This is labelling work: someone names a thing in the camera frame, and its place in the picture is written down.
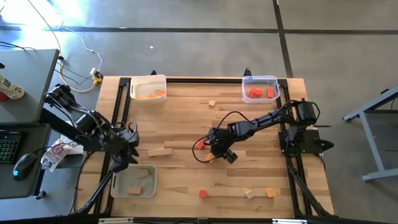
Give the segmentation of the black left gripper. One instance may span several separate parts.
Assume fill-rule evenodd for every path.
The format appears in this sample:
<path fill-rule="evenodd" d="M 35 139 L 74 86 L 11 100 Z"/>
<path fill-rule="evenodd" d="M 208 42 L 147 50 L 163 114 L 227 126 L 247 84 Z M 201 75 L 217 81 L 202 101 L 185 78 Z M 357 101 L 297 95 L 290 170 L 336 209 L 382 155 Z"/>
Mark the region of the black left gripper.
<path fill-rule="evenodd" d="M 108 131 L 108 152 L 113 158 L 111 170 L 114 173 L 126 169 L 129 164 L 138 164 L 136 147 L 139 145 L 138 131 L 126 128 L 112 128 Z"/>

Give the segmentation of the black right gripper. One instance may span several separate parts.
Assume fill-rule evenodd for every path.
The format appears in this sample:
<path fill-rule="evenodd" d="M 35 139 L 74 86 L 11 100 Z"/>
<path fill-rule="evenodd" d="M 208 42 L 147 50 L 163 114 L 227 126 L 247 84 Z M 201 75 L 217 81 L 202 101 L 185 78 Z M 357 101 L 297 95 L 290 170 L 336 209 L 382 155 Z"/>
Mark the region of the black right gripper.
<path fill-rule="evenodd" d="M 238 158 L 237 154 L 230 149 L 234 144 L 233 139 L 234 131 L 232 128 L 217 129 L 212 127 L 208 132 L 208 142 L 205 143 L 205 146 L 214 154 L 215 158 L 225 159 L 232 164 Z"/>

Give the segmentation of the long natural wooden block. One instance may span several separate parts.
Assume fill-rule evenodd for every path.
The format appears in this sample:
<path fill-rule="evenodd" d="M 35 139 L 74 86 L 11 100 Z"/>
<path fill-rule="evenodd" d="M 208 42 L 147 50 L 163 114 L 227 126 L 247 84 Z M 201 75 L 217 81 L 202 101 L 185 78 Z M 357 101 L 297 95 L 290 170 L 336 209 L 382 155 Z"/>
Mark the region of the long natural wooden block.
<path fill-rule="evenodd" d="M 168 156 L 168 155 L 171 155 L 172 153 L 173 152 L 172 152 L 171 148 L 148 150 L 149 157 Z"/>

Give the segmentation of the grey translucent plastic bin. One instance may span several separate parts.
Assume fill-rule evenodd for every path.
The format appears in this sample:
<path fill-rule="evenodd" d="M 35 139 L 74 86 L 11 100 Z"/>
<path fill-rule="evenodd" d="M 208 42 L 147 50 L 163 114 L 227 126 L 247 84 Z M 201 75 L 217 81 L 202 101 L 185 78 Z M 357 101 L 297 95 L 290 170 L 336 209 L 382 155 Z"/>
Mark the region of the grey translucent plastic bin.
<path fill-rule="evenodd" d="M 148 169 L 150 176 L 137 179 L 135 175 L 139 169 Z M 127 190 L 130 186 L 141 186 L 142 193 L 140 195 L 128 194 Z M 154 166 L 129 165 L 127 169 L 113 174 L 111 196 L 113 198 L 147 198 L 155 195 L 156 188 L 157 169 Z"/>

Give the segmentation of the white opaque plastic bin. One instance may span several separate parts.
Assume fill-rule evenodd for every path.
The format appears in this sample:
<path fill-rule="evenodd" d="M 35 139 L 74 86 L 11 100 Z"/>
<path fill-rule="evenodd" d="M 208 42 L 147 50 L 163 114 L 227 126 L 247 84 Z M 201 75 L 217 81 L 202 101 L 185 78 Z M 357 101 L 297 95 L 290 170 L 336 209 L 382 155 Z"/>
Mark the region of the white opaque plastic bin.
<path fill-rule="evenodd" d="M 165 91 L 165 95 L 155 95 L 156 90 Z M 163 103 L 167 100 L 167 79 L 165 75 L 146 75 L 131 78 L 130 97 L 136 103 Z M 154 94 L 156 98 L 148 99 L 149 94 Z M 137 96 L 145 96 L 145 100 L 137 100 Z"/>

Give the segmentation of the crumpled printed paper bag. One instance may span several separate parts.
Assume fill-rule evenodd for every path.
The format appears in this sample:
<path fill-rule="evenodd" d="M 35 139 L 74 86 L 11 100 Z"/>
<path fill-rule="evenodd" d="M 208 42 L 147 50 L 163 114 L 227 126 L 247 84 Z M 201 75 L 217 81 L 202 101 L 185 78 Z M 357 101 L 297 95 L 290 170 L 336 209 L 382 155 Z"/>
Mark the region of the crumpled printed paper bag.
<path fill-rule="evenodd" d="M 83 146 L 70 139 L 58 139 L 45 150 L 40 163 L 45 170 L 53 172 L 66 156 L 83 154 Z"/>

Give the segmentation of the clear plastic bin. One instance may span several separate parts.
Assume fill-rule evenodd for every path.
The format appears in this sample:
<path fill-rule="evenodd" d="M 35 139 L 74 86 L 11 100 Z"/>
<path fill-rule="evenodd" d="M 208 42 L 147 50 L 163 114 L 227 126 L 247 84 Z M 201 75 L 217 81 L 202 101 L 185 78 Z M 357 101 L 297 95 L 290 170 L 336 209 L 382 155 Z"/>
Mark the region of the clear plastic bin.
<path fill-rule="evenodd" d="M 261 98 L 249 98 L 248 93 L 252 87 L 257 88 L 257 90 L 263 91 L 263 96 Z M 274 97 L 267 97 L 267 89 L 274 89 Z M 244 103 L 247 104 L 264 104 L 272 103 L 280 96 L 280 89 L 278 79 L 275 76 L 245 76 L 242 79 L 241 93 Z"/>

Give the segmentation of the black computer mouse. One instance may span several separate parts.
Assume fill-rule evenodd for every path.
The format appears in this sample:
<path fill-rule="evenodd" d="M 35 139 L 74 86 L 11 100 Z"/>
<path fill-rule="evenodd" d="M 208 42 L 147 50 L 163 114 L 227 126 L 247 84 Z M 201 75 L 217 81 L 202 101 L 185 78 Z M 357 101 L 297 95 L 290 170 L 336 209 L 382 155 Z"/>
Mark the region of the black computer mouse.
<path fill-rule="evenodd" d="M 27 178 L 37 160 L 35 153 L 24 154 L 15 164 L 12 175 L 13 179 L 20 181 Z"/>

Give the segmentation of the black backlit keyboard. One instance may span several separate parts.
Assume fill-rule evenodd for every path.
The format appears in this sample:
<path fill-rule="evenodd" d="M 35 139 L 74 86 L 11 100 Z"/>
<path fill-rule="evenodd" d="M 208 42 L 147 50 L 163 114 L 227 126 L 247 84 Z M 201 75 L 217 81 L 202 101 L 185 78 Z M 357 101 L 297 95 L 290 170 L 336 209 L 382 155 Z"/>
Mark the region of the black backlit keyboard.
<path fill-rule="evenodd" d="M 14 164 L 22 133 L 0 130 L 0 164 Z"/>

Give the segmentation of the grey desk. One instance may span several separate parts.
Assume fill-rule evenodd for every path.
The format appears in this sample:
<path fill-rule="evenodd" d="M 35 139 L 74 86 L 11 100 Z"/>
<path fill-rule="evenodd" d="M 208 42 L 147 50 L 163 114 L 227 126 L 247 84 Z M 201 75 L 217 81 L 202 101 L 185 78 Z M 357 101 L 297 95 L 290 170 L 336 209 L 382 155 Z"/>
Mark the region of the grey desk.
<path fill-rule="evenodd" d="M 49 141 L 50 126 L 39 123 L 47 92 L 57 63 L 57 49 L 2 50 L 0 75 L 21 87 L 25 94 L 19 100 L 0 103 L 0 131 L 22 133 L 22 146 L 16 158 L 35 151 L 41 157 Z M 24 180 L 14 180 L 13 164 L 0 164 L 0 200 L 44 196 L 41 191 L 44 170 L 36 160 Z"/>

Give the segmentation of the white printed bottle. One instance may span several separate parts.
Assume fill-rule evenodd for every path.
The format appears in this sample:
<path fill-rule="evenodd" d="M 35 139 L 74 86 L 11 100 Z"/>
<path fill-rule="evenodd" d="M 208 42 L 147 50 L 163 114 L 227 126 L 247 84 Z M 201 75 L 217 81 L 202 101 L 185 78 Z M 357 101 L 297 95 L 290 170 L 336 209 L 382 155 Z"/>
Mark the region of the white printed bottle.
<path fill-rule="evenodd" d="M 19 100 L 25 95 L 24 89 L 13 85 L 7 78 L 0 75 L 0 101 Z"/>

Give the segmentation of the silver metal bracket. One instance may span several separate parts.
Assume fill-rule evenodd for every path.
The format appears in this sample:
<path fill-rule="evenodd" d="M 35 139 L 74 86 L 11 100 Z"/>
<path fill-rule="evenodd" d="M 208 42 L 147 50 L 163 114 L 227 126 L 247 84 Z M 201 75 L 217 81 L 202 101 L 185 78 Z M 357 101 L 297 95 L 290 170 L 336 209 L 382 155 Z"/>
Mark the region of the silver metal bracket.
<path fill-rule="evenodd" d="M 272 219 L 272 224 L 308 224 L 308 223 L 306 220 L 274 218 Z"/>
<path fill-rule="evenodd" d="M 134 219 L 129 217 L 119 217 L 119 218 L 100 218 L 98 224 L 130 224 L 133 223 Z"/>

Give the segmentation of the black aluminium table frame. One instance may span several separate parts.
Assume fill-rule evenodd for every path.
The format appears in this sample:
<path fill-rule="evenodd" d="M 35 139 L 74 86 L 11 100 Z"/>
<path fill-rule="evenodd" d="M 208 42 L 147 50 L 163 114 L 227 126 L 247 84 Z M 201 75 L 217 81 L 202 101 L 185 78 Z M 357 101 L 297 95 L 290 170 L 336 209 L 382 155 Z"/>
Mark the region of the black aluminium table frame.
<path fill-rule="evenodd" d="M 214 100 L 215 106 L 209 105 Z M 233 146 L 235 163 L 217 159 L 204 164 L 208 151 L 193 143 L 212 126 L 226 126 L 272 111 L 275 103 L 246 104 L 240 78 L 169 78 L 163 103 L 131 103 L 128 119 L 139 127 L 139 162 L 157 169 L 157 189 L 147 198 L 103 195 L 101 208 L 113 217 L 292 218 L 294 206 L 278 127 L 256 133 Z M 148 150 L 171 148 L 168 156 Z M 275 190 L 268 198 L 266 189 Z M 199 190 L 207 191 L 205 198 Z M 248 199 L 246 189 L 254 197 Z"/>

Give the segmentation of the grey metal stand frame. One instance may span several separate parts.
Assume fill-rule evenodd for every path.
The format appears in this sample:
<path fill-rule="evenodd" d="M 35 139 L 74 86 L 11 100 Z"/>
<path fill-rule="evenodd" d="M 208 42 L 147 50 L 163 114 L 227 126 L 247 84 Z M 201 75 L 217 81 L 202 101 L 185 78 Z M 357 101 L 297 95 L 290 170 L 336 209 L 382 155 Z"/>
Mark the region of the grey metal stand frame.
<path fill-rule="evenodd" d="M 361 120 L 376 162 L 377 171 L 362 176 L 365 182 L 398 176 L 398 167 L 385 168 L 379 153 L 383 149 L 391 152 L 395 147 L 398 152 L 398 110 L 380 109 L 381 106 L 396 101 L 398 102 L 398 85 L 382 91 L 376 98 L 343 116 L 343 121 L 346 123 L 356 118 Z"/>

